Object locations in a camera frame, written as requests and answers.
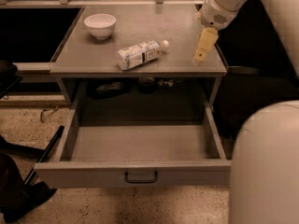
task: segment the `drawer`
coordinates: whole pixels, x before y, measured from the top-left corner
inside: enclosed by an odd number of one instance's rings
[[[52,159],[35,165],[50,187],[228,185],[231,162],[197,79],[101,100],[86,85]]]

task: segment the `white bowl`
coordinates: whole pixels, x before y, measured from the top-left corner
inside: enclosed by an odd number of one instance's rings
[[[84,20],[91,35],[99,40],[109,38],[115,28],[116,18],[109,14],[94,14]]]

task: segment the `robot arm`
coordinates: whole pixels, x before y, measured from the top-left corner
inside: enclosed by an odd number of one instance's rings
[[[199,19],[206,29],[200,34],[192,63],[200,65],[218,39],[218,31],[226,28],[248,0],[206,0]]]
[[[226,28],[247,0],[206,0],[201,8],[201,23],[216,30]]]

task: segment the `floor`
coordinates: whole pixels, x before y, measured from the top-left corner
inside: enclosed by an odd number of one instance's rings
[[[68,108],[63,102],[16,101],[15,108],[0,108],[0,134],[10,143],[45,147],[60,125],[65,125]],[[43,107],[58,104],[57,111]],[[13,156],[26,177],[35,161]],[[200,223],[228,222],[229,191],[225,187],[58,189],[46,203],[16,223]],[[0,224],[5,223],[0,217]]]

